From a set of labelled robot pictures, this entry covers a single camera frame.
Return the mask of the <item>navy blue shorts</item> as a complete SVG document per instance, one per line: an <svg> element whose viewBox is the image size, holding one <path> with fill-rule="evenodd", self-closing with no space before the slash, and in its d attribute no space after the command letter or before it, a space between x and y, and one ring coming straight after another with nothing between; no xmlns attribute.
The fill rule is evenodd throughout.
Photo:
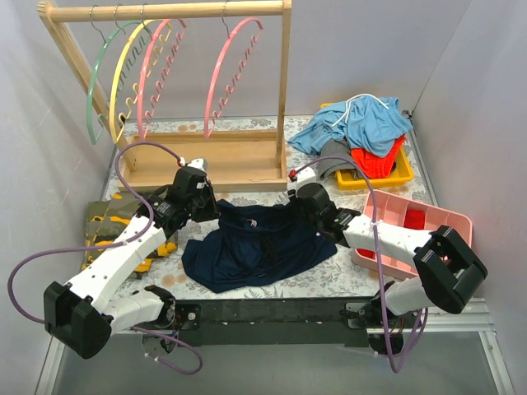
<svg viewBox="0 0 527 395"><path fill-rule="evenodd" d="M299 221L290 205L235 206L217 202L218 228L191 239L181 257L188 277L214 293L267 286L307 271L338 251Z"/></svg>

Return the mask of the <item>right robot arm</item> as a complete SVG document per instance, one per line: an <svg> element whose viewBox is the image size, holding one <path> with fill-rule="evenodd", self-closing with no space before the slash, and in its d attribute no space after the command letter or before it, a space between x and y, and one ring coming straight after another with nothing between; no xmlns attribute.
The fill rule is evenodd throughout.
<svg viewBox="0 0 527 395"><path fill-rule="evenodd" d="M364 306L347 313L363 327L391 327L405 314L430 307L460 314L487 278L487 268L455 228L412 230L382 220L377 191L370 193L371 214L337 207L316 182L287 196L295 215L330 243L367 249L415 268L415 277L381 286Z"/></svg>

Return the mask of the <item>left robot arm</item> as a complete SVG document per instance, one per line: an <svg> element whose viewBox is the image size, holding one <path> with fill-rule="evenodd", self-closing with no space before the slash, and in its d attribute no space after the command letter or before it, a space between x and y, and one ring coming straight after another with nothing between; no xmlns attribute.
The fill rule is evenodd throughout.
<svg viewBox="0 0 527 395"><path fill-rule="evenodd" d="M135 268L188 221L210 221L218 211L207 162L191 160L178 169L166 192L147 197L116 239L86 270L65 285L53 282L44 291L46 331L89 359L99 353L115 332L137 324L166 329L175 321L175 297L159 286L132 295L112 296Z"/></svg>

